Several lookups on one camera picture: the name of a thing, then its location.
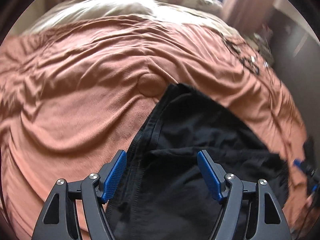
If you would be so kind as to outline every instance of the black fabric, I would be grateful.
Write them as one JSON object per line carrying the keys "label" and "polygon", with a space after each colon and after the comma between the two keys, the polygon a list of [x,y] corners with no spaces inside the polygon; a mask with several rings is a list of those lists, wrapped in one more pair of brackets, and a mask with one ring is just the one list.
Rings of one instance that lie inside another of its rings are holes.
{"label": "black fabric", "polygon": [[[305,161],[302,162],[305,165],[310,165],[310,163],[316,163],[316,156],[315,156],[315,141],[312,136],[309,136],[307,140],[303,144],[303,151],[306,157]],[[310,196],[313,192],[313,188],[316,185],[316,182],[313,179],[307,177],[307,195]]]}
{"label": "black fabric", "polygon": [[[117,240],[207,240],[220,206],[197,166],[206,149],[242,180],[266,179],[281,206],[287,165],[237,117],[186,85],[170,85],[128,150],[128,163],[106,211]],[[236,231],[242,238],[247,201]]]}

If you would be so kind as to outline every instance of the metal screw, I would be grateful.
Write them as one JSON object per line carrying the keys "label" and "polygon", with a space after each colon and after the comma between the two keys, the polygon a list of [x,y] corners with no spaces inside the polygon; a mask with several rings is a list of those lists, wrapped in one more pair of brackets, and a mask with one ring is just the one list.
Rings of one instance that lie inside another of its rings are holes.
{"label": "metal screw", "polygon": [[234,174],[232,174],[232,173],[228,173],[226,175],[226,177],[227,177],[227,179],[234,179],[236,176]]}
{"label": "metal screw", "polygon": [[64,179],[58,179],[57,180],[57,185],[62,185],[65,182]]}
{"label": "metal screw", "polygon": [[98,177],[98,173],[91,173],[90,175],[89,175],[89,178],[90,179],[96,179]]}
{"label": "metal screw", "polygon": [[259,183],[263,186],[268,184],[268,182],[265,179],[259,179]]}

